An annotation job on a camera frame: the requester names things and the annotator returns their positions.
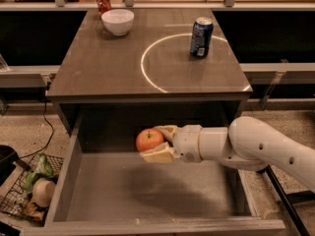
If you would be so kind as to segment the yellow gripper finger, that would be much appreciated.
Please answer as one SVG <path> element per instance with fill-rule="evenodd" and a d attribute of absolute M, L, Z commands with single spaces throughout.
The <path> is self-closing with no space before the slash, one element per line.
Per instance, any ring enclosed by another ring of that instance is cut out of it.
<path fill-rule="evenodd" d="M 155 129 L 160 131 L 164 138 L 171 143 L 173 142 L 175 134 L 178 132 L 178 127 L 176 125 L 155 126 Z"/>
<path fill-rule="evenodd" d="M 177 158 L 178 154 L 173 147 L 165 142 L 158 145 L 152 149 L 143 151 L 140 153 L 141 158 L 143 158 L 147 163 L 173 163 Z"/>

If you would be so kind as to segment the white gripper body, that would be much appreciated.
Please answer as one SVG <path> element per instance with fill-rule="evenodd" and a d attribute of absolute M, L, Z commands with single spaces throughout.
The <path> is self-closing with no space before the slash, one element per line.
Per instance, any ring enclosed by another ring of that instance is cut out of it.
<path fill-rule="evenodd" d="M 178 130 L 173 138 L 173 147 L 179 158 L 188 163 L 199 163 L 202 157 L 199 153 L 200 125 L 186 125 Z"/>

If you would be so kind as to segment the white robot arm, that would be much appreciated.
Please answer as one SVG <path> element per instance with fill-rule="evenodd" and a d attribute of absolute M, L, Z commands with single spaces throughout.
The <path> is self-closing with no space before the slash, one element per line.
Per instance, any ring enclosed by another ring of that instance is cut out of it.
<path fill-rule="evenodd" d="M 157 129 L 165 142 L 140 153 L 148 163 L 213 160 L 247 171 L 275 165 L 315 192 L 315 149 L 290 139 L 256 118 L 239 117 L 227 127 L 166 125 Z"/>

